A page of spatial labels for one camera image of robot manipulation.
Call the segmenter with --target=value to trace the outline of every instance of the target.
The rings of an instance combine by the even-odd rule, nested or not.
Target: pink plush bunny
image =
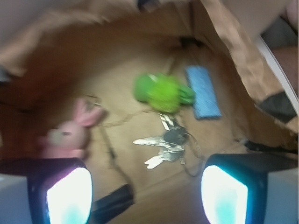
[[[84,158],[89,132],[88,127],[97,123],[104,114],[100,106],[95,106],[87,111],[87,102],[84,98],[79,98],[73,120],[66,121],[59,125],[57,129],[48,131],[46,137],[39,139],[43,146],[43,158]]]

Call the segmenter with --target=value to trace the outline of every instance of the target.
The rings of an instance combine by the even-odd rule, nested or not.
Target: blue sponge
[[[207,69],[200,66],[186,68],[189,86],[195,92],[193,104],[196,119],[217,119],[221,112],[217,105],[214,88]]]

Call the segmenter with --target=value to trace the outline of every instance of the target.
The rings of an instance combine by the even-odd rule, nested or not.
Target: brown paper bag
[[[133,81],[143,72],[161,72],[172,56],[176,58],[172,74],[182,82],[186,82],[184,68],[199,64],[209,70],[215,88],[220,120],[197,121],[190,107],[179,113],[179,122],[199,141],[204,159],[213,153],[246,152],[243,139],[297,147],[298,127],[277,123],[257,109],[259,102],[283,88],[220,1],[137,3],[80,1],[44,14],[1,49],[0,64],[18,76],[0,88],[0,101],[7,104],[0,110],[2,156],[35,156],[36,137],[69,119],[75,98],[87,92],[100,97],[109,111],[102,125],[119,165],[135,184],[139,202],[149,200],[152,192],[165,195],[168,185],[163,183],[169,176],[188,185],[180,163],[163,163],[158,172],[148,172],[143,163],[158,149],[132,144],[164,131],[157,113],[133,99]],[[194,37],[204,45],[182,48],[181,37]],[[94,199],[99,199],[124,180],[109,169],[107,145],[98,127],[92,136],[86,164],[94,182],[101,183],[94,188]],[[196,168],[198,160],[190,150],[186,160],[189,168]],[[150,222],[145,217],[135,217],[135,222]],[[187,211],[173,217],[192,222]]]

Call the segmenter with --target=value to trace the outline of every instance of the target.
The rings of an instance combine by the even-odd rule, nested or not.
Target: bright light
[[[76,168],[47,192],[51,224],[84,224],[90,214],[93,188],[91,175]]]
[[[248,188],[218,166],[204,170],[201,197],[211,224],[245,223]]]

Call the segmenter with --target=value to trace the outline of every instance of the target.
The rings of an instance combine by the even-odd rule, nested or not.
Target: green fuzzy keychain
[[[159,112],[174,113],[178,111],[180,104],[193,104],[195,93],[188,86],[181,85],[176,77],[147,73],[137,77],[134,97],[138,101],[149,103]]]

